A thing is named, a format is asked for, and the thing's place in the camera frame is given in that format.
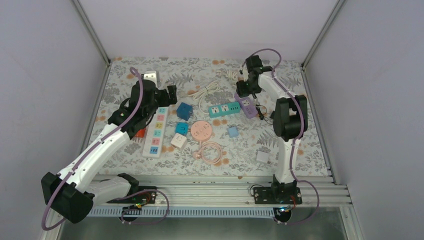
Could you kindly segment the black power adapter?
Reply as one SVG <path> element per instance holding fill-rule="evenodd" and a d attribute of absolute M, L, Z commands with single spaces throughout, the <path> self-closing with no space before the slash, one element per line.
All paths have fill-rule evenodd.
<path fill-rule="evenodd" d="M 273 124 L 273 120 L 268 117 L 268 109 L 262 104 L 256 104 L 255 109 L 257 111 L 257 115 L 261 121 L 265 121 L 268 125 Z"/>

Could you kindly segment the white cube adapter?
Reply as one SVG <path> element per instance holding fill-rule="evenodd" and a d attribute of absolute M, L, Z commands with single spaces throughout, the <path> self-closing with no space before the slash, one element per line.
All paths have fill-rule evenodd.
<path fill-rule="evenodd" d="M 270 154 L 263 151 L 258 151 L 256 155 L 256 160 L 258 162 L 268 164 L 270 162 Z"/>

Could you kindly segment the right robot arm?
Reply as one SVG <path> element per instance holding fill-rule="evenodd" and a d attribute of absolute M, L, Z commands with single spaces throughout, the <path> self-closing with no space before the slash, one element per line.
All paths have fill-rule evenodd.
<path fill-rule="evenodd" d="M 278 204 L 293 203 L 298 197 L 298 178 L 294 173 L 301 138 L 308 128 L 308 103 L 304 95 L 291 92 L 275 77 L 272 66 L 264 66 L 257 54 L 245 59 L 236 84 L 240 98 L 265 91 L 275 101 L 272 126 L 278 137 L 278 165 L 267 194 Z"/>

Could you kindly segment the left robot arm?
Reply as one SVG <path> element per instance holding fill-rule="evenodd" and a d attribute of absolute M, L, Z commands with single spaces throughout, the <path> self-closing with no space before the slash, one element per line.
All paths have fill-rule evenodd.
<path fill-rule="evenodd" d="M 136 133 L 152 122 L 159 109 L 177 103 L 177 87 L 158 89 L 151 80 L 142 79 L 107 121 L 104 129 L 81 155 L 60 172 L 47 172 L 41 179 L 46 210 L 60 214 L 73 224 L 81 222 L 93 207 L 110 202 L 134 202 L 141 194 L 139 181 L 127 173 L 93 183 L 100 168 Z"/>

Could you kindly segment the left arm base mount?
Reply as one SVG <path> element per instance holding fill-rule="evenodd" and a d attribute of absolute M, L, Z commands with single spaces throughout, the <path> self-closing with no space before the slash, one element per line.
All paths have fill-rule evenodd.
<path fill-rule="evenodd" d="M 150 222 L 137 222 L 136 217 L 125 217 L 127 212 L 130 212 L 132 210 L 141 210 L 145 205 L 149 204 L 151 200 L 153 200 L 157 195 L 161 195 L 162 197 L 164 197 L 166 203 L 166 210 L 161 218 Z M 134 203 L 135 207 L 122 210 L 120 216 L 118 217 L 122 224 L 134 226 L 150 226 L 161 223 L 168 217 L 171 206 L 168 196 L 163 191 L 158 190 L 156 188 L 143 189 L 124 197 L 109 200 L 107 201 L 107 203 Z"/>

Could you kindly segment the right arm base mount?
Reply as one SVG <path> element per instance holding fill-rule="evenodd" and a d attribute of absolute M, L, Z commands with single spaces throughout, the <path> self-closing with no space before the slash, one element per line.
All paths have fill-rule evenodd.
<path fill-rule="evenodd" d="M 253 184 L 248 192 L 256 205 L 278 205 L 273 208 L 273 218 L 279 224 L 288 223 L 293 209 L 303 203 L 296 180 L 289 183 L 273 182 L 271 186 Z"/>

